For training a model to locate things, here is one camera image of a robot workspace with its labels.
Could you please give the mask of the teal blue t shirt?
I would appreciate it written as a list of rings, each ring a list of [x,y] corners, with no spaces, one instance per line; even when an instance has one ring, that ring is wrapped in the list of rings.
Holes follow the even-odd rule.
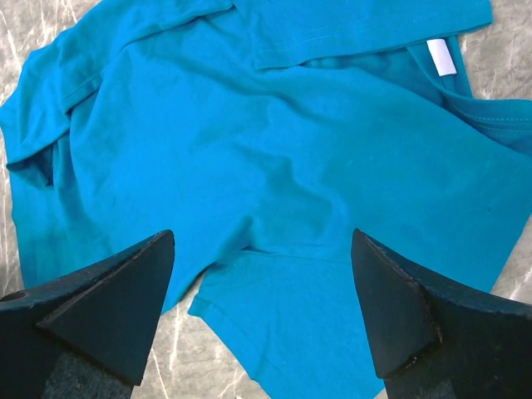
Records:
[[[531,103],[473,96],[487,1],[104,1],[1,109],[22,277],[170,229],[164,310],[273,398],[371,398],[360,229],[490,290],[531,213]]]

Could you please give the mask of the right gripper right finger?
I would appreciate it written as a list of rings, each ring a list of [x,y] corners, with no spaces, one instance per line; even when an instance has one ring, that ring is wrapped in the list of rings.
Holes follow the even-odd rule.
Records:
[[[390,398],[529,398],[531,306],[468,287],[356,229],[352,269]]]

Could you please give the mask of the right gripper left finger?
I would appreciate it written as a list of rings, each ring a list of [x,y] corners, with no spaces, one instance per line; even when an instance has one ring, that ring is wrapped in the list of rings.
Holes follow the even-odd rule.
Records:
[[[164,230],[1,299],[3,398],[129,398],[145,373],[175,260]]]

